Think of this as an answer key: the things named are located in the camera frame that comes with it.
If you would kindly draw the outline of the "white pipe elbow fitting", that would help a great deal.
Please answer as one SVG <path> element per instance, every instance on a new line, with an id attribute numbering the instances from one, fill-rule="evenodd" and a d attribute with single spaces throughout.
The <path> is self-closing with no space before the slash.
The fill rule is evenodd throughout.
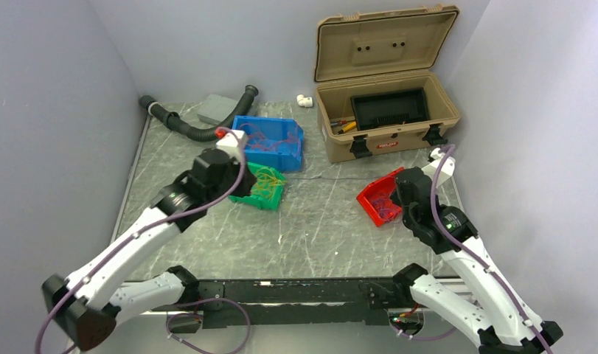
<path id="1" fill-rule="evenodd" d="M 307 97 L 303 94 L 299 94 L 296 96 L 296 102 L 300 107 L 303 107 L 303 108 L 312 108 L 313 107 L 313 98 Z"/>

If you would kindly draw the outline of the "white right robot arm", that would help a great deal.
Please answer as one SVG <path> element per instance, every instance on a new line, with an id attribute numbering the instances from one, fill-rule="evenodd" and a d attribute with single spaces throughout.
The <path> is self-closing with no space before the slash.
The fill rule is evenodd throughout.
<path id="1" fill-rule="evenodd" d="M 480 353 L 547 353 L 563 330 L 543 320 L 508 285 L 465 213 L 439 204 L 431 178 L 418 167 L 402 170 L 394 183 L 391 199 L 403 209 L 403 225 L 459 275 L 478 303 L 447 289 L 416 263 L 394 275 L 395 302 L 431 309 Z"/>

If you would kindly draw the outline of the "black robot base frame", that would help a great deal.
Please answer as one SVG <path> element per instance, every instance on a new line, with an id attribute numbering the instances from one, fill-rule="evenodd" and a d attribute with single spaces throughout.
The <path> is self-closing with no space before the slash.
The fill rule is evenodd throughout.
<path id="1" fill-rule="evenodd" d="M 394 323 L 406 334 L 425 324 L 422 308 L 393 277 L 201 279 L 198 293 L 155 311 L 195 313 L 204 329 L 252 325 Z"/>

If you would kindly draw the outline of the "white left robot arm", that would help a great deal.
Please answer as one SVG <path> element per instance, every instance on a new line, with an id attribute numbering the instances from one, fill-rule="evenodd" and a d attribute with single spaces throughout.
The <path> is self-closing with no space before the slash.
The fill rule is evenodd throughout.
<path id="1" fill-rule="evenodd" d="M 200 298 L 200 282 L 180 265 L 134 285 L 128 276 L 155 251 L 206 216 L 229 196 L 248 196 L 256 178 L 241 147 L 210 148 L 192 167 L 162 187 L 137 221 L 93 260 L 67 276 L 53 274 L 41 291 L 48 319 L 42 324 L 35 352 L 50 322 L 81 352 L 102 344 L 124 322 L 164 305 L 191 308 Z"/>

